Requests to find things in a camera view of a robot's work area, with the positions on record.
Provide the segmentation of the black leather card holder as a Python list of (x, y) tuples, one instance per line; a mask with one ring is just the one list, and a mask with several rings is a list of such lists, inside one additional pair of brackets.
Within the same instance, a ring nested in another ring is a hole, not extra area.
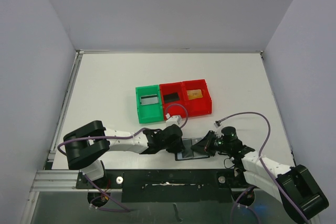
[(184, 145), (184, 149), (175, 154), (175, 160), (176, 161), (187, 161), (187, 160), (194, 160), (194, 159), (205, 159), (210, 158), (207, 154), (200, 154), (198, 152), (195, 152), (191, 149), (193, 145), (198, 143), (202, 138), (183, 138), (182, 143)]

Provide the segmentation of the red plastic bin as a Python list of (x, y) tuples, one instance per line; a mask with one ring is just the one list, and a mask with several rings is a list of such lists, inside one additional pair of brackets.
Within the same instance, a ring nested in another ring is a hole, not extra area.
[[(163, 83), (160, 84), (159, 87), (161, 92), (164, 119), (167, 120), (167, 114), (169, 114), (170, 116), (180, 115), (182, 118), (186, 118), (186, 112), (181, 107), (183, 106), (187, 109), (186, 95), (184, 94), (183, 83)], [(180, 104), (181, 106), (174, 105), (169, 107), (171, 104)]]
[(212, 114), (212, 98), (205, 79), (183, 81), (185, 105), (190, 117)]

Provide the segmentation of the green plastic bin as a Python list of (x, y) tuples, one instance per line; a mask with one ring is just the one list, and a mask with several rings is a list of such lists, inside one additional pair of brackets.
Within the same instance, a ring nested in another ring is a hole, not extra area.
[(136, 87), (136, 107), (140, 124), (163, 121), (163, 105), (159, 85)]

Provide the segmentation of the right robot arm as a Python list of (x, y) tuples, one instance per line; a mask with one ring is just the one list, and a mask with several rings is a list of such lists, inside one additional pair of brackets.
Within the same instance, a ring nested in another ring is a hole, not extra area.
[(191, 149), (202, 155), (221, 153), (228, 156), (238, 169), (234, 173), (234, 182), (238, 186), (250, 184), (273, 196), (296, 223), (305, 223), (329, 206), (329, 201), (305, 166), (289, 166), (262, 157), (242, 143), (232, 126), (209, 131)]

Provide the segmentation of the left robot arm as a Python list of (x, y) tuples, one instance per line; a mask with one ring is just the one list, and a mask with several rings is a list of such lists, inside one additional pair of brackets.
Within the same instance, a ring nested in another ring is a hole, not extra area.
[(177, 124), (164, 129), (143, 127), (134, 133), (112, 130), (110, 136), (106, 135), (106, 130), (102, 121), (95, 120), (66, 134), (57, 146), (57, 150), (66, 156), (68, 168), (82, 172), (96, 188), (107, 181), (103, 162), (99, 160), (106, 152), (152, 155), (161, 150), (176, 154), (185, 149), (183, 133)]

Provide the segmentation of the black credit card in bin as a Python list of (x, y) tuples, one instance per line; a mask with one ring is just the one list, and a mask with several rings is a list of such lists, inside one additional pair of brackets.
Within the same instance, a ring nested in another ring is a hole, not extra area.
[(165, 94), (163, 96), (163, 100), (164, 100), (164, 103), (173, 103), (173, 102), (177, 102), (180, 100), (180, 96), (177, 92), (174, 92), (174, 93), (170, 93), (170, 94)]

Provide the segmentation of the silver credit card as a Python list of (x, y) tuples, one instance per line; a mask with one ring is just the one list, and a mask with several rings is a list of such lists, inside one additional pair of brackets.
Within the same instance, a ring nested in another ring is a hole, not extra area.
[(157, 104), (159, 102), (158, 96), (156, 94), (153, 95), (145, 95), (140, 97), (141, 105), (151, 105)]

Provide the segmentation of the gold credit card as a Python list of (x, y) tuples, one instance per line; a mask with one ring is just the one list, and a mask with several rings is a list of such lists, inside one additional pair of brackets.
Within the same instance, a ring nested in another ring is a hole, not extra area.
[(201, 99), (203, 97), (201, 89), (187, 90), (189, 100)]

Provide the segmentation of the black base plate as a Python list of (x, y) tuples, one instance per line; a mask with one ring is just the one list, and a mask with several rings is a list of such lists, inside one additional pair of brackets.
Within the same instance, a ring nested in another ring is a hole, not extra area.
[(232, 202), (249, 187), (233, 169), (107, 169), (101, 189), (121, 193), (122, 203)]

